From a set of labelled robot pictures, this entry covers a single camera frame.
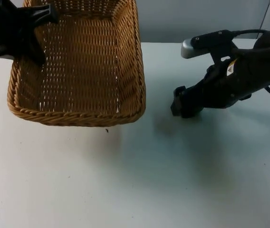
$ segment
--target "white table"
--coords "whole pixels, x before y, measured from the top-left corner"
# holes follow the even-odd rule
[[[0,228],[270,228],[270,95],[173,117],[212,63],[180,48],[143,43],[146,112],[109,133],[13,116],[0,59]]]

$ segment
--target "warning label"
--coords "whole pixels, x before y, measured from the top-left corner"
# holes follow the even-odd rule
[[[229,64],[228,69],[227,69],[227,76],[233,74],[235,62],[236,62],[236,60],[232,61],[232,62]]]

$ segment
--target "woven basket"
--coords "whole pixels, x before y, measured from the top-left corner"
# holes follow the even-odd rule
[[[54,3],[59,24],[35,30],[42,67],[15,59],[8,87],[11,112],[59,126],[114,126],[145,111],[145,80],[135,0],[25,0]]]

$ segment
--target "wicker basket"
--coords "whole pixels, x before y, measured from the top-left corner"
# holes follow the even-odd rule
[[[145,111],[145,80],[135,0],[25,0],[54,3],[59,24],[36,29],[45,50],[39,67],[15,59],[9,109],[59,126],[113,126]]]

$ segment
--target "robotic arm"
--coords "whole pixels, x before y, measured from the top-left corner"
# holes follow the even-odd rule
[[[245,33],[263,33],[253,49],[238,49],[233,39]],[[214,65],[204,79],[186,88],[176,88],[171,110],[174,116],[191,118],[203,108],[228,108],[265,88],[270,93],[270,31],[222,30],[185,40],[182,57],[210,53]]]
[[[0,0],[0,57],[13,59],[26,55],[42,65],[45,55],[34,29],[48,22],[58,22],[51,4],[17,8],[10,0]]]

